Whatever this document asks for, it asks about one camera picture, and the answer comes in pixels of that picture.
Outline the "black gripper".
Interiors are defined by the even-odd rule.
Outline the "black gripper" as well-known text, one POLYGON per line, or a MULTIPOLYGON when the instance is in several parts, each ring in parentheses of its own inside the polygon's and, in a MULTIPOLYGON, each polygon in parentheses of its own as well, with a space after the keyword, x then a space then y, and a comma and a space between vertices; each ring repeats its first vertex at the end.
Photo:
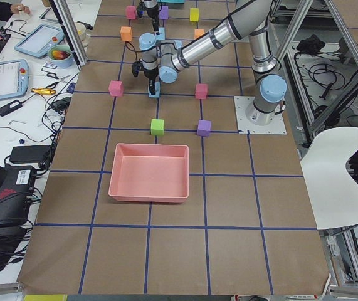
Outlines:
POLYGON ((153 94, 153 82, 155 82, 157 78, 157 69, 145 69, 144 75, 148 79, 148 92, 149 94, 153 94))
POLYGON ((159 34, 159 8, 150 9, 149 17, 152 18, 154 32, 159 34))

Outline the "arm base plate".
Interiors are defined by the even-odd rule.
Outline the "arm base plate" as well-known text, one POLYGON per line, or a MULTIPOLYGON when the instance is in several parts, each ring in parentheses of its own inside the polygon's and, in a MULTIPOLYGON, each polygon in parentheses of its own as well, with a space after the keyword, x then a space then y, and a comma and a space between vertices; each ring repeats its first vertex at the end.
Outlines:
POLYGON ((286 135, 282 113, 261 113, 254 106, 254 97, 234 96, 239 134, 286 135))

